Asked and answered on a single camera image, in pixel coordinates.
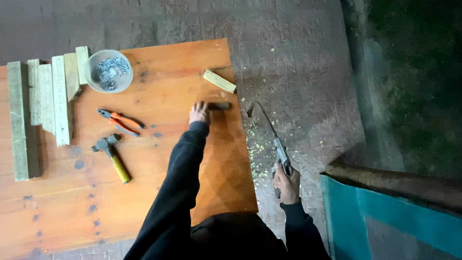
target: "black sweatshirt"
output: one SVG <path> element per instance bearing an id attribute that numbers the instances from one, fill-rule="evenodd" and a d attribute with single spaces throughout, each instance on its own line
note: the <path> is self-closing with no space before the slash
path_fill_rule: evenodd
<path id="1" fill-rule="evenodd" d="M 195 207 L 199 191 L 199 165 L 208 133 L 206 123 L 195 121 L 173 148 L 164 183 L 125 259 L 329 259 L 313 219 L 304 212 L 301 202 L 280 204 L 287 218 L 287 249 L 256 214 L 218 214 L 191 227 L 189 210 Z"/>

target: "pile of nails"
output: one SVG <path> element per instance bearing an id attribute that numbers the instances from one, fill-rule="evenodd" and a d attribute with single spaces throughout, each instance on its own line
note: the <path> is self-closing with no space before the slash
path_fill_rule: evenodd
<path id="1" fill-rule="evenodd" d="M 114 80 L 124 73 L 129 73 L 128 62 L 121 58 L 110 58 L 103 60 L 98 66 L 97 71 L 100 79 L 100 85 L 105 91 L 116 89 Z"/>

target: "yellow hammer handle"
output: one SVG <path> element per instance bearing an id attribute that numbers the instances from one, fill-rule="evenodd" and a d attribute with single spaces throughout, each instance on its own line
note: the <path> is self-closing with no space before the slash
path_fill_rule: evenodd
<path id="1" fill-rule="evenodd" d="M 132 178 L 127 173 L 127 170 L 120 162 L 119 157 L 117 155 L 112 156 L 111 161 L 112 165 L 114 165 L 115 171 L 117 171 L 117 174 L 119 175 L 120 179 L 123 181 L 124 184 L 127 184 L 129 181 L 132 180 Z"/>

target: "tiled floor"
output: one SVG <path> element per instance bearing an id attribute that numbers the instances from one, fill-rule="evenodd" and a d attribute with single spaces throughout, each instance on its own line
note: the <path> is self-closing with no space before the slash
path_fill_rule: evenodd
<path id="1" fill-rule="evenodd" d="M 239 99 L 266 108 L 302 173 L 301 197 L 327 244 L 319 173 L 364 141 L 351 77 L 340 0 L 17 0 L 2 3 L 0 64 L 49 59 L 88 45 L 92 51 L 227 37 Z M 245 118 L 246 129 L 254 131 Z M 266 145 L 257 131 L 248 146 Z M 269 150 L 255 176 L 260 217 L 285 240 L 284 212 L 274 198 Z M 46 254 L 44 259 L 121 259 L 130 241 Z"/>

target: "hand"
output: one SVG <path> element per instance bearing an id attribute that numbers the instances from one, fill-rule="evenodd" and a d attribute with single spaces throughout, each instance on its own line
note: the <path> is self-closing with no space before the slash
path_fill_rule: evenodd
<path id="1" fill-rule="evenodd" d="M 288 178 L 280 163 L 276 163 L 274 168 L 276 174 L 273 183 L 281 190 L 281 202 L 286 205 L 297 203 L 300 197 L 300 172 L 292 167 L 292 177 Z"/>
<path id="2" fill-rule="evenodd" d="M 191 111 L 189 112 L 189 123 L 191 124 L 194 121 L 201 121 L 210 125 L 208 104 L 204 103 L 204 101 L 196 102 L 194 106 L 191 107 Z"/>

